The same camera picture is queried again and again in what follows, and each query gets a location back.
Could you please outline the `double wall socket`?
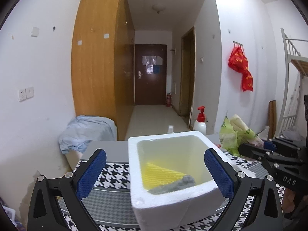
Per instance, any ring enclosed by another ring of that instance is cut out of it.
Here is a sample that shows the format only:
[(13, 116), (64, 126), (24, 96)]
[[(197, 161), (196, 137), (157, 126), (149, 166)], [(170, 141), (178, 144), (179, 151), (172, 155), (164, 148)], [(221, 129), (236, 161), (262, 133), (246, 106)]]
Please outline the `double wall socket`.
[(19, 102), (31, 99), (34, 97), (34, 87), (28, 87), (26, 89), (18, 90), (18, 99)]

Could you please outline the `white wall switch plate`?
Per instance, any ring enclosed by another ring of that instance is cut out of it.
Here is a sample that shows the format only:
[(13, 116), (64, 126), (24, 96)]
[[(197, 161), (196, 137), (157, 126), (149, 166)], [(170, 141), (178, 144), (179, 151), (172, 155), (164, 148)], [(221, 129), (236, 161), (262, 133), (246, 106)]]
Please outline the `white wall switch plate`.
[(37, 38), (39, 36), (40, 29), (37, 27), (33, 27), (31, 31), (31, 37)]

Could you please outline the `wooden side door frame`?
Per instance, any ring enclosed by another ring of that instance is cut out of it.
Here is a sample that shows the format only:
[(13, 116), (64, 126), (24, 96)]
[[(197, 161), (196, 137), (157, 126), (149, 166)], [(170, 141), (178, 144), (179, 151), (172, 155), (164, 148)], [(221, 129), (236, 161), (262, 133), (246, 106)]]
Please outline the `wooden side door frame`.
[(195, 26), (181, 40), (181, 87), (179, 115), (190, 128), (195, 89), (196, 41)]

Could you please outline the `houndstooth table mat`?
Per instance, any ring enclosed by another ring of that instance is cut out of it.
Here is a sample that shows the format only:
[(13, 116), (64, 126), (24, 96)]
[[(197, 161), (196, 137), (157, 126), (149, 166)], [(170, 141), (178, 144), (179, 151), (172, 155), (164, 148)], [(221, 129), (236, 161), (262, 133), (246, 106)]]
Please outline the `houndstooth table mat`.
[[(254, 172), (257, 178), (264, 178), (268, 173), (260, 162), (251, 162), (227, 153), (236, 165), (243, 165)], [(140, 230), (133, 209), (131, 208), (130, 173), (128, 163), (107, 163), (99, 175), (88, 197), (82, 199), (91, 217), (101, 230)], [(248, 197), (245, 206), (233, 230), (241, 230), (251, 208), (253, 197)], [(58, 198), (62, 214), (70, 230), (78, 230), (63, 198)], [(170, 230), (210, 230), (228, 203), (226, 199), (214, 215)]]

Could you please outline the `white pump bottle red top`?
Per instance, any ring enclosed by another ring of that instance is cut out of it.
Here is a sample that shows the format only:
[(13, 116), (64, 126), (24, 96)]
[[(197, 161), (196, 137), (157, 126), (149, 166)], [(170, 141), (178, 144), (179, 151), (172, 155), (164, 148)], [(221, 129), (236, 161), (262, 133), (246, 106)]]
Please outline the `white pump bottle red top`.
[(193, 125), (193, 130), (201, 132), (203, 135), (206, 135), (207, 126), (206, 126), (206, 115), (205, 115), (205, 107), (200, 106), (197, 108), (199, 113), (197, 115), (197, 119)]

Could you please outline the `small white capped bottle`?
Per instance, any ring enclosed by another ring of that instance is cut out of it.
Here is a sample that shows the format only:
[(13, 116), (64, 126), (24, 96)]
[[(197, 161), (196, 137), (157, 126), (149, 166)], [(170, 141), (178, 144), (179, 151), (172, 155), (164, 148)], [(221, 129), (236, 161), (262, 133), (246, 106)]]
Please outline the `small white capped bottle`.
[(173, 134), (174, 133), (174, 127), (173, 125), (168, 126), (168, 134)]

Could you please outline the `light blue crumpled cloth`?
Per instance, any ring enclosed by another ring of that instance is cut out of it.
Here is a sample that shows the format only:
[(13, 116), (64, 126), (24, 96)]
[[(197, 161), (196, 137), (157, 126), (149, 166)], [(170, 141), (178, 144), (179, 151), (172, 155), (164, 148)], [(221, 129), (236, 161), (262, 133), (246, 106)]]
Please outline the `light blue crumpled cloth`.
[(74, 150), (84, 153), (92, 141), (116, 141), (115, 122), (106, 117), (80, 115), (72, 119), (60, 134), (58, 142), (63, 154)]

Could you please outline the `wooden wardrobe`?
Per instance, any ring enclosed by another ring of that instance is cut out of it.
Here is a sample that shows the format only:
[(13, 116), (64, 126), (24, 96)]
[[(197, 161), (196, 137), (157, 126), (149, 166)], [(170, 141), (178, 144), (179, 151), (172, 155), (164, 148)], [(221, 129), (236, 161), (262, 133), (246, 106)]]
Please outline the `wooden wardrobe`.
[(124, 140), (134, 108), (135, 30), (127, 0), (81, 0), (72, 40), (76, 115), (101, 116)]

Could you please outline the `grey knitted cloth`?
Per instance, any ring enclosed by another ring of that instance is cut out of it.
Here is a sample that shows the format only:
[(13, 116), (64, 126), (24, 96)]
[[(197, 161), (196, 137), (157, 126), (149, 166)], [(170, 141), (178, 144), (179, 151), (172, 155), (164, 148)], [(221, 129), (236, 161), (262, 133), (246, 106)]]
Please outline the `grey knitted cloth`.
[(160, 195), (183, 190), (189, 187), (194, 187), (195, 185), (195, 179), (190, 175), (185, 175), (182, 177), (182, 179), (179, 179), (166, 185), (154, 187), (153, 189), (148, 190), (148, 192), (150, 194)]

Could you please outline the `red hanging bag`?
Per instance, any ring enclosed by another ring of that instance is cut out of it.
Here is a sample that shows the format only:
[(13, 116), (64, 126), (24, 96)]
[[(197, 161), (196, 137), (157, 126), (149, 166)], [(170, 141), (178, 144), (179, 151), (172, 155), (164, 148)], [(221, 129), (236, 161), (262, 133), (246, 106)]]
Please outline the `red hanging bag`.
[(242, 74), (242, 91), (254, 91), (253, 90), (253, 76), (249, 72), (249, 62), (244, 54), (242, 46), (235, 44), (228, 59), (228, 66), (234, 71)]

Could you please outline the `yellow ribbed sponge cloth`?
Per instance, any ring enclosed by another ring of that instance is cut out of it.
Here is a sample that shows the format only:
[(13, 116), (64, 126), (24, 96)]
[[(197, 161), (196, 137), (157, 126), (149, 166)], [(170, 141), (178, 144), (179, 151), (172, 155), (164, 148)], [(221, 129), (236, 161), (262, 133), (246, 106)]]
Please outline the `yellow ribbed sponge cloth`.
[(185, 176), (184, 173), (162, 168), (149, 162), (141, 167), (142, 183), (147, 190), (172, 183), (182, 179), (183, 176)]

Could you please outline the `red fire extinguisher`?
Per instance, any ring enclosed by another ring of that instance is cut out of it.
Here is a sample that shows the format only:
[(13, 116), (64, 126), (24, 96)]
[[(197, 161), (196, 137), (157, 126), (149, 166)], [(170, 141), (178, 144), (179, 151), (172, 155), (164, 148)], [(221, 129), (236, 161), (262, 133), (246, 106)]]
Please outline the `red fire extinguisher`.
[(166, 106), (167, 107), (171, 107), (172, 104), (172, 94), (171, 93), (167, 93), (166, 95)]

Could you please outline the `dark brown entrance door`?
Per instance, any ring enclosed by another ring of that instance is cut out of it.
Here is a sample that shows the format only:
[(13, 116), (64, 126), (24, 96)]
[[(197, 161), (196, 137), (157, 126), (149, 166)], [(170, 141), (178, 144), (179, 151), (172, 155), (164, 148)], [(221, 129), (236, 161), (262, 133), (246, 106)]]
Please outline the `dark brown entrance door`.
[(135, 45), (135, 104), (164, 105), (167, 86), (167, 45)]

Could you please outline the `green floral tissue pack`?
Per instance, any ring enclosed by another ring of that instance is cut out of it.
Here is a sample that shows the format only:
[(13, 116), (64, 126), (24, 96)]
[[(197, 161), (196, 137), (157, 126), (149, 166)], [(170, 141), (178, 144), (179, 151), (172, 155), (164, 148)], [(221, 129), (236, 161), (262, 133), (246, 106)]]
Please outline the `green floral tissue pack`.
[(262, 148), (264, 141), (235, 114), (225, 117), (219, 132), (220, 145), (234, 156), (240, 157), (239, 146), (244, 143)]

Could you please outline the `white foam box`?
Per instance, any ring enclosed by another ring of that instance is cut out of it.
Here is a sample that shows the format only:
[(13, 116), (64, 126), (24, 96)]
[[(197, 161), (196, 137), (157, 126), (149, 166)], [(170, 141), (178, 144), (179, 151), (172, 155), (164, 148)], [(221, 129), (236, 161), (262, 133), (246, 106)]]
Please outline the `white foam box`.
[(205, 166), (210, 148), (233, 164), (197, 131), (128, 139), (131, 206), (141, 230), (169, 230), (215, 214), (225, 198)]

